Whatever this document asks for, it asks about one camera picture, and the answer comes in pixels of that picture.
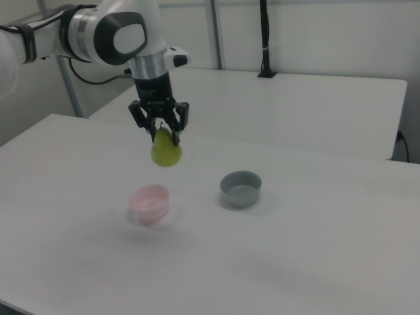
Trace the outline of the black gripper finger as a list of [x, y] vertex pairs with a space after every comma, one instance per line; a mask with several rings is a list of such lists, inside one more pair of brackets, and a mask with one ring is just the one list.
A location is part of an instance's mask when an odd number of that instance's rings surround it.
[[165, 122], [171, 130], [171, 137], [175, 146], [179, 145], [180, 134], [188, 124], [189, 108], [190, 106], [187, 102], [176, 102], [174, 100], [169, 102], [169, 109], [165, 114]]
[[139, 128], [143, 128], [151, 136], [152, 142], [155, 141], [156, 135], [156, 119], [155, 117], [147, 112], [144, 114], [143, 108], [140, 105], [140, 101], [135, 100], [130, 103], [128, 109]]

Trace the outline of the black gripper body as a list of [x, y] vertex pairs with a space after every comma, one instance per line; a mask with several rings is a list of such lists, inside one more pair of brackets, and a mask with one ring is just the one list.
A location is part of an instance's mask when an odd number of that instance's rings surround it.
[[135, 87], [144, 114], [149, 112], [155, 118], [165, 121], [169, 102], [174, 100], [169, 74], [155, 79], [135, 79]]

